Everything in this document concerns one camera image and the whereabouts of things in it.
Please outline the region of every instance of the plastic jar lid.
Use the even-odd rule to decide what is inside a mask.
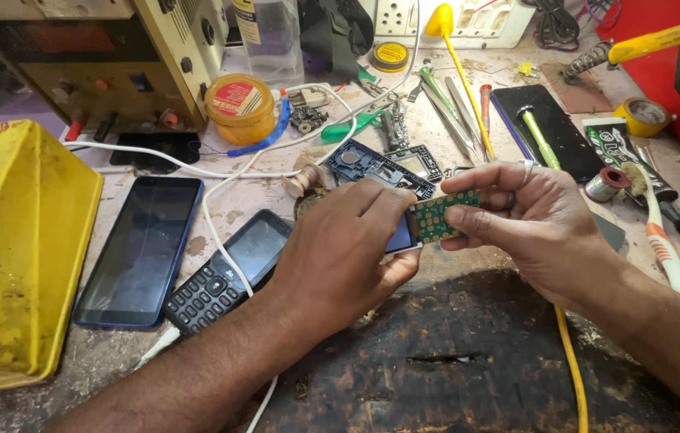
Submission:
[[[253,125],[273,116],[268,86],[249,74],[223,75],[211,83],[203,99],[206,111],[220,125]]]

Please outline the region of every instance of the green circuit board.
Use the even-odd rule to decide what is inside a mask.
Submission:
[[[452,228],[444,221],[444,212],[453,204],[479,207],[479,192],[477,190],[456,192],[448,196],[416,202],[412,206],[412,226],[418,231],[418,236],[422,243],[435,242],[457,236],[466,237],[464,233]]]

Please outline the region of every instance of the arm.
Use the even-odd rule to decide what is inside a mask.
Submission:
[[[479,189],[483,209],[451,206],[445,219],[471,235],[447,251],[495,245],[546,299],[594,322],[680,396],[680,294],[613,251],[565,172],[496,162],[441,183]],[[508,209],[508,191],[516,202]]]
[[[372,180],[333,190],[296,224],[256,296],[50,430],[219,430],[262,384],[417,273],[420,251],[379,264],[414,202],[411,192]]]

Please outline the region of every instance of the phone keypad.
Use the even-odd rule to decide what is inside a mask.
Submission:
[[[241,299],[228,281],[208,266],[201,267],[164,303],[164,313],[183,334],[197,334]]]

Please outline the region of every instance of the orange jar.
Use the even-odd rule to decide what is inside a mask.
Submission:
[[[273,95],[252,75],[230,74],[214,80],[204,104],[217,131],[230,143],[257,143],[276,126]]]

